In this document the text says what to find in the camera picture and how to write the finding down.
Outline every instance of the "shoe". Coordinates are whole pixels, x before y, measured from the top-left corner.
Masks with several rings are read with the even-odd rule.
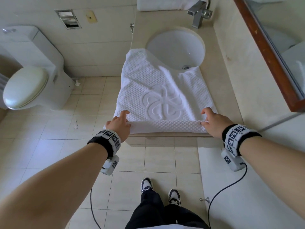
[[[153,190],[153,184],[149,178],[144,178],[141,183],[141,193],[147,190]]]
[[[175,204],[177,206],[181,206],[180,194],[177,190],[171,189],[168,193],[168,202],[170,204]]]

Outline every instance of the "mirror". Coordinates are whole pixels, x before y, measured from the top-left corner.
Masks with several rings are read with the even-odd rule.
[[[300,99],[305,98],[305,0],[245,0]]]

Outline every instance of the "black pants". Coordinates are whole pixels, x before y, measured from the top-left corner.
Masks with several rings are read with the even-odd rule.
[[[208,225],[190,210],[169,204],[164,207],[160,195],[153,190],[142,193],[141,203],[135,209],[125,229],[180,224],[209,229]]]

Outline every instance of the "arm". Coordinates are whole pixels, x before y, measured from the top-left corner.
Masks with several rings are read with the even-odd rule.
[[[125,141],[130,124],[123,111],[106,123]],[[0,228],[64,228],[92,188],[108,153],[90,143],[18,186],[0,203]]]
[[[211,108],[202,110],[208,122],[201,122],[209,134],[220,138],[233,122]],[[271,190],[305,219],[305,153],[255,136],[246,139],[240,154],[253,167]]]

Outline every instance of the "textured towel surface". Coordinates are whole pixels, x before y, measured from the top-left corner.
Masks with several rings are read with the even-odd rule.
[[[130,111],[131,133],[206,133],[201,110],[216,111],[199,67],[171,69],[146,49],[128,52],[121,82],[114,115]]]
[[[199,0],[137,0],[138,11],[188,10]]]

